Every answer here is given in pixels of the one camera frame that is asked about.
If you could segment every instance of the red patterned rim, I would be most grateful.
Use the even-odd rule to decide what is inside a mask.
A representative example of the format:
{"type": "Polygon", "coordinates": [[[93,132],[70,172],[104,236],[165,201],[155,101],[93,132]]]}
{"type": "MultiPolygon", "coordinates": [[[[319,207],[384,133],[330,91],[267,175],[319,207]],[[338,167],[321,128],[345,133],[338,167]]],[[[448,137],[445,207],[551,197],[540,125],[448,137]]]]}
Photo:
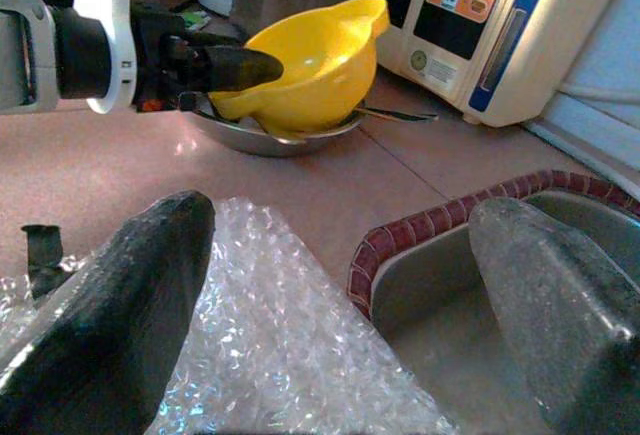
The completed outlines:
{"type": "Polygon", "coordinates": [[[385,261],[467,223],[471,210],[482,200],[525,198],[550,189],[588,196],[640,217],[640,202],[616,185],[577,173],[543,170],[371,230],[351,262],[347,296],[365,317],[371,319],[371,289],[378,269],[385,261]]]}

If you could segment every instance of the metal bowl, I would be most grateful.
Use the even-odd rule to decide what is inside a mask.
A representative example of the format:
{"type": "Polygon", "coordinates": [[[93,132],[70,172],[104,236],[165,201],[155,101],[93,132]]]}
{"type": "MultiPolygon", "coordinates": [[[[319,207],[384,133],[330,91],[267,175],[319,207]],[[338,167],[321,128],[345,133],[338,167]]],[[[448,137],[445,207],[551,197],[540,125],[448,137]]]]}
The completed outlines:
{"type": "Polygon", "coordinates": [[[297,133],[303,138],[297,144],[284,144],[262,130],[251,118],[246,117],[239,123],[214,118],[207,111],[184,112],[187,120],[200,131],[229,148],[262,157],[295,157],[320,150],[330,141],[336,140],[354,130],[363,116],[353,113],[339,126],[314,133],[297,133]]]}

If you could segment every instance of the pink tiled floor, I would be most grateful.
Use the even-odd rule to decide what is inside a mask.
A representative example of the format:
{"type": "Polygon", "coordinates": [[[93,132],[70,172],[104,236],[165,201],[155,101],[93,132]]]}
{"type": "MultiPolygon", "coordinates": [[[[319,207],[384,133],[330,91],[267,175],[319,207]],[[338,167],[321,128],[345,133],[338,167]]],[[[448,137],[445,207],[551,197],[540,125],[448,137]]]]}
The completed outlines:
{"type": "Polygon", "coordinates": [[[64,102],[54,114],[4,117],[4,275],[25,270],[24,224],[60,225],[66,252],[84,255],[153,200],[196,188],[214,200],[245,196],[281,210],[344,285],[353,251],[370,228],[539,168],[589,173],[520,128],[469,126],[387,73],[367,101],[442,116],[424,125],[367,120],[320,153],[280,160],[227,149],[179,113],[96,115],[83,103],[64,102]]]}

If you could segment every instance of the yellow plastic funnel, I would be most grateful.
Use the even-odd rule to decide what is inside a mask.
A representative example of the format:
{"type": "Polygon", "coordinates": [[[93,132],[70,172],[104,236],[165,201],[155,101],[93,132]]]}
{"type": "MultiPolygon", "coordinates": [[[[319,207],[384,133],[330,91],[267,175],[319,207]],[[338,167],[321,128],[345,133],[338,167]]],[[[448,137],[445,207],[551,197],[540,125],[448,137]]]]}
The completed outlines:
{"type": "Polygon", "coordinates": [[[388,27],[386,0],[348,0],[286,18],[246,44],[280,60],[282,77],[210,97],[229,120],[252,116],[274,132],[324,130],[367,94],[376,73],[375,40],[388,27]]]}

